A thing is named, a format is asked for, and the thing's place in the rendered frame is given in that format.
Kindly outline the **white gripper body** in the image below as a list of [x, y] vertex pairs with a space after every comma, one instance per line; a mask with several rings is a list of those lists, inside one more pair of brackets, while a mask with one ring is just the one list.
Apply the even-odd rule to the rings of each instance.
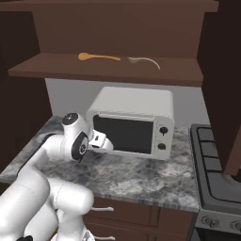
[[101, 146], [101, 149], [104, 151], [113, 151], [114, 146], [113, 146], [112, 142], [108, 138], [106, 138], [104, 140], [104, 144]]

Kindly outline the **brown drawer front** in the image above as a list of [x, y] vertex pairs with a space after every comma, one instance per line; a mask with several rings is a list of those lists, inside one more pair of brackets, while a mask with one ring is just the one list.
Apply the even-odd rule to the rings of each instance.
[[90, 211], [84, 215], [85, 221], [95, 221], [113, 226], [137, 225], [144, 227], [156, 227], [158, 224], [158, 207], [127, 201], [113, 201], [96, 198], [95, 208], [112, 207], [113, 211]]
[[92, 222], [88, 222], [86, 226], [94, 236], [114, 236], [116, 238], [115, 241], [156, 241], [156, 238], [152, 234], [132, 231], [127, 228], [116, 228]]

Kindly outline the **brown cabinet door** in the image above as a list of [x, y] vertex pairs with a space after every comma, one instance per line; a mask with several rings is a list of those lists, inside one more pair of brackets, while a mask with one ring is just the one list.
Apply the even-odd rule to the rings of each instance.
[[8, 70], [40, 52], [30, 12], [0, 12], [0, 172], [52, 116], [45, 80]]
[[198, 62], [202, 95], [222, 171], [241, 168], [241, 0], [217, 0], [204, 15]]

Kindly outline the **brown cabinet front panel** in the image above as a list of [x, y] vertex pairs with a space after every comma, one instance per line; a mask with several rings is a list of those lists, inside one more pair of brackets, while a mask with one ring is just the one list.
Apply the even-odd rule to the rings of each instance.
[[156, 241], [187, 241], [194, 219], [192, 212], [162, 208]]

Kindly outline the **open brown wooden cabinet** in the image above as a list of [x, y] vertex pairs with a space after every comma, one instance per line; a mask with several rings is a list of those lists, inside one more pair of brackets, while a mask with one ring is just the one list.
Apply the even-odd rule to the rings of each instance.
[[[11, 76], [198, 87], [204, 15], [217, 0], [8, 0], [0, 12], [30, 12], [40, 52]], [[80, 53], [119, 57], [120, 61]], [[149, 61], [131, 63], [128, 57]]]

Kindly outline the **white toaster oven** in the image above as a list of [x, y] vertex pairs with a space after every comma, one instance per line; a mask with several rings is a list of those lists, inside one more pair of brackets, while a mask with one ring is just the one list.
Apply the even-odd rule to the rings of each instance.
[[173, 95], [168, 90], [104, 87], [87, 122], [106, 134], [113, 153], [165, 160], [174, 131]]

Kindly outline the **orange wooden spoon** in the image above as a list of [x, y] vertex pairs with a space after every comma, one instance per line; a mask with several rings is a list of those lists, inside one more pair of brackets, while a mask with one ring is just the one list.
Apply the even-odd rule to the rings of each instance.
[[88, 59], [92, 59], [92, 58], [105, 58], [105, 59], [121, 61], [121, 59], [119, 57], [115, 57], [115, 56], [94, 55], [94, 54], [88, 54], [88, 53], [80, 53], [78, 55], [79, 60], [88, 60]]

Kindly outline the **grey stove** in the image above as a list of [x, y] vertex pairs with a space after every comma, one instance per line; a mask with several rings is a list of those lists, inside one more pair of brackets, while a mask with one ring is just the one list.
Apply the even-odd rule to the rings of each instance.
[[[210, 125], [193, 124], [190, 138], [200, 198], [195, 234], [200, 241], [241, 241], [241, 232], [231, 228], [241, 220], [241, 177], [222, 173]], [[217, 218], [219, 225], [211, 229], [203, 224], [206, 216]]]

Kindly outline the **grey stove knob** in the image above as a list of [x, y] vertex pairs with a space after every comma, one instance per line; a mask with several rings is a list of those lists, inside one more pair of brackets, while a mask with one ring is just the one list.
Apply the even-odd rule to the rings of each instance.
[[236, 220], [231, 223], [231, 228], [241, 232], [241, 220]]
[[215, 217], [206, 216], [201, 219], [203, 224], [208, 225], [211, 229], [216, 228], [219, 225], [219, 220]]

